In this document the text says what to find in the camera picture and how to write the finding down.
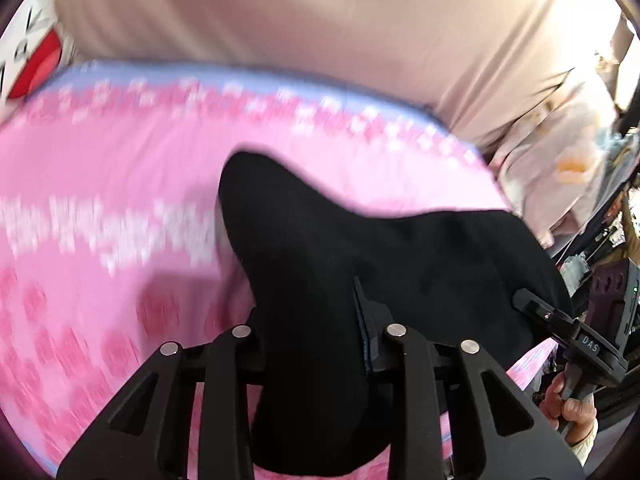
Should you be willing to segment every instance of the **pink bedsheet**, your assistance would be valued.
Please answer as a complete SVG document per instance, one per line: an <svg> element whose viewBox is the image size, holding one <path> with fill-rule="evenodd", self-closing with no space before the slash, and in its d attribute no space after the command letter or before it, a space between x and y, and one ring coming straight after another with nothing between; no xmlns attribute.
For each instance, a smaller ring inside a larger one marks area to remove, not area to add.
<svg viewBox="0 0 640 480"><path fill-rule="evenodd" d="M0 130L0 407L49 471L163 341L202 344L246 319L216 205L240 149L362 214L506 208L474 152L402 117L231 82L42 92ZM521 386L552 345L514 367ZM387 462L348 478L382 480Z"/></svg>

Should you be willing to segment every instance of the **metal screw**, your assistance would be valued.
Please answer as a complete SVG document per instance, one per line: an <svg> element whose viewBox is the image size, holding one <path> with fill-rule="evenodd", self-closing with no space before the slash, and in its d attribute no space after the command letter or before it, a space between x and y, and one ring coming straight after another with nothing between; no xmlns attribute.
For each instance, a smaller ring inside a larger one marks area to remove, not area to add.
<svg viewBox="0 0 640 480"><path fill-rule="evenodd" d="M399 323L392 323L388 327L386 327L386 333L396 337L402 337L404 334L406 334L406 327Z"/></svg>
<svg viewBox="0 0 640 480"><path fill-rule="evenodd" d="M460 348L462 348L462 351L467 354L477 354L480 350L480 345L473 339L465 339L460 343Z"/></svg>
<svg viewBox="0 0 640 480"><path fill-rule="evenodd" d="M174 343L173 341L164 343L160 347L160 353L162 355L174 355L177 352L178 352L178 343Z"/></svg>
<svg viewBox="0 0 640 480"><path fill-rule="evenodd" d="M251 327L247 325L238 325L234 327L231 333L234 337L242 339L243 337L247 337L251 333Z"/></svg>

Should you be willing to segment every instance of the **beige shirt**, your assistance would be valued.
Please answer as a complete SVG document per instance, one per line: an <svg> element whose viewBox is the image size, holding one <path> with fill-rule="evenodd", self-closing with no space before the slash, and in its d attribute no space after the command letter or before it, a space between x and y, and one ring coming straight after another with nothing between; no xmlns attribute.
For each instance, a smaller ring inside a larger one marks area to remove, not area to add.
<svg viewBox="0 0 640 480"><path fill-rule="evenodd" d="M584 440L576 444L571 448L571 451L574 452L574 455L578 457L580 463L584 466L587 462L587 458L589 457L589 453L591 449L593 449L593 443L596 441L596 435L598 434L598 420L595 419L593 421L593 429L591 433L585 437Z"/></svg>
<svg viewBox="0 0 640 480"><path fill-rule="evenodd" d="M431 107L487 147L606 48L614 0L58 0L89 58L321 74Z"/></svg>
<svg viewBox="0 0 640 480"><path fill-rule="evenodd" d="M623 260L624 258L629 258L636 265L640 265L640 238L638 238L638 234L636 233L634 219L631 215L631 209L629 208L627 190L622 198L622 206L620 209L622 209L622 229L625 233L625 241L617 245L607 256L597 261L593 265L593 269L605 264L610 264L611 262Z"/></svg>

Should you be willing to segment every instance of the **black device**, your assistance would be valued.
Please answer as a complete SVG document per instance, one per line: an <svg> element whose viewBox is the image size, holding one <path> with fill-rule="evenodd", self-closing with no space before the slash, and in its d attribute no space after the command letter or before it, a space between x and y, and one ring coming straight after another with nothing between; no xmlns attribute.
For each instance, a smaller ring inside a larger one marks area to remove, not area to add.
<svg viewBox="0 0 640 480"><path fill-rule="evenodd" d="M478 343L434 344L394 323L357 279L353 294L363 366L370 381L394 391L389 479L445 478L438 382L449 408L456 478L584 478L560 435ZM265 374L259 309L209 344L163 344L80 437L58 480L185 480L193 396L202 381L198 477L253 479L246 385L264 383Z"/></svg>
<svg viewBox="0 0 640 480"><path fill-rule="evenodd" d="M618 386L628 363L624 351L634 329L640 270L629 259L601 267L593 273L585 322L571 319L528 290L519 290L513 306L549 330L564 348L567 364L562 399L584 400L599 385ZM563 435L572 424L561 420Z"/></svg>

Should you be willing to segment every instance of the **human hand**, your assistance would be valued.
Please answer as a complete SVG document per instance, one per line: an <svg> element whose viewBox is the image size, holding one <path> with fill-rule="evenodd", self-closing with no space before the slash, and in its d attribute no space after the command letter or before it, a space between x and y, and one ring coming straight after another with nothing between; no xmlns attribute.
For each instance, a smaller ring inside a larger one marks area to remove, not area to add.
<svg viewBox="0 0 640 480"><path fill-rule="evenodd" d="M562 400L560 393L564 388L564 374L554 377L551 385L546 389L545 399L540 403L540 411L546 416L555 430L558 429L558 417L562 415L564 420L574 422L575 425L566 436L570 446L583 441L593 429L596 419L596 407L593 403L593 395L586 400L576 399Z"/></svg>

